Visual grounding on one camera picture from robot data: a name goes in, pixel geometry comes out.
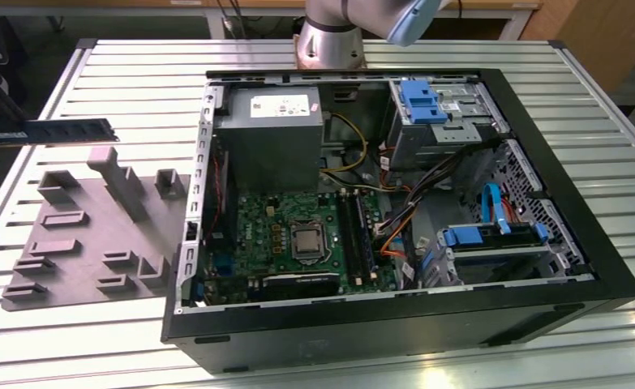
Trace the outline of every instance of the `motherboard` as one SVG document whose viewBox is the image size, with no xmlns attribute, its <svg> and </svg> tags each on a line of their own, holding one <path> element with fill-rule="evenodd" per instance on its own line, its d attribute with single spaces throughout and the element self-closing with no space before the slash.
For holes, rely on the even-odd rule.
<svg viewBox="0 0 635 389">
<path fill-rule="evenodd" d="M 380 220 L 369 190 L 241 196 L 236 245 L 211 253 L 208 302 L 395 290 L 391 260 L 376 256 L 371 240 Z"/>
</svg>

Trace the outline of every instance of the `cpu socket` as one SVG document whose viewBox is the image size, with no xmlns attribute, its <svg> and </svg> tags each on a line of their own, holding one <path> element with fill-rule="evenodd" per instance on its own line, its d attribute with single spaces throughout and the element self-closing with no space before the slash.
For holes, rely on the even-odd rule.
<svg viewBox="0 0 635 389">
<path fill-rule="evenodd" d="M 305 266 L 323 261 L 324 234 L 320 222 L 291 225 L 291 250 L 293 259 Z"/>
</svg>

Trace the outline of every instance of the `white label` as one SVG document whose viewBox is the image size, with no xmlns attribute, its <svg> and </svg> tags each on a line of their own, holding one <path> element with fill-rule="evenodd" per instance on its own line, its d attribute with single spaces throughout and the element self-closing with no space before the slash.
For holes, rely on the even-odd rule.
<svg viewBox="0 0 635 389">
<path fill-rule="evenodd" d="M 538 8 L 538 6 L 531 2 L 515 2 L 512 8 Z"/>
<path fill-rule="evenodd" d="M 403 273 L 411 280 L 413 279 L 415 271 L 413 271 L 413 268 L 411 267 L 411 265 L 408 265 L 408 262 L 404 262 L 404 263 L 403 263 L 401 273 Z"/>
<path fill-rule="evenodd" d="M 415 243 L 415 248 L 424 249 L 428 243 L 429 243 L 429 239 L 427 239 L 425 237 L 419 237 L 417 242 Z"/>
<path fill-rule="evenodd" d="M 249 101 L 252 118 L 280 118 L 309 116 L 307 95 L 255 96 Z"/>
<path fill-rule="evenodd" d="M 381 170 L 389 171 L 389 159 L 385 156 L 380 157 Z"/>
<path fill-rule="evenodd" d="M 460 111 L 456 103 L 440 103 L 439 106 L 443 108 L 443 111 Z"/>
</svg>

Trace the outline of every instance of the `yellow wire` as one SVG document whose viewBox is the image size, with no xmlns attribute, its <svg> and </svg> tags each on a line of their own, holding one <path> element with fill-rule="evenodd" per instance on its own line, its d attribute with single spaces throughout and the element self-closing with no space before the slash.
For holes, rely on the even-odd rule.
<svg viewBox="0 0 635 389">
<path fill-rule="evenodd" d="M 332 169 L 321 169 L 323 172 L 345 172 L 347 170 L 355 168 L 360 163 L 364 161 L 365 156 L 368 155 L 368 142 L 364 140 L 363 132 L 357 128 L 355 124 L 343 116 L 340 113 L 332 113 L 331 116 L 336 116 L 340 120 L 344 121 L 344 123 L 352 128 L 355 133 L 357 134 L 357 137 L 360 138 L 360 142 L 363 142 L 363 154 L 360 155 L 360 158 L 349 164 L 348 166 L 341 166 L 340 168 L 332 168 Z"/>
</svg>

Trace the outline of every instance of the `aluminum extrusion table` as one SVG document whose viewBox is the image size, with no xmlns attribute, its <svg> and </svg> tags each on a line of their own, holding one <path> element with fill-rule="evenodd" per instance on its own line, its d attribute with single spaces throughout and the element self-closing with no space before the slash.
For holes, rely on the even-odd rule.
<svg viewBox="0 0 635 389">
<path fill-rule="evenodd" d="M 504 71 L 635 275 L 635 129 L 564 49 L 546 42 L 368 41 L 369 68 Z M 77 49 L 42 118 L 108 117 L 122 165 L 145 176 L 192 168 L 204 71 L 285 69 L 291 41 L 98 41 Z M 21 253 L 46 169 L 97 174 L 89 146 L 24 147 L 0 190 L 0 296 Z M 159 342 L 163 298 L 46 310 L 0 308 L 0 386 L 635 388 L 635 302 L 527 344 L 212 378 Z"/>
</svg>

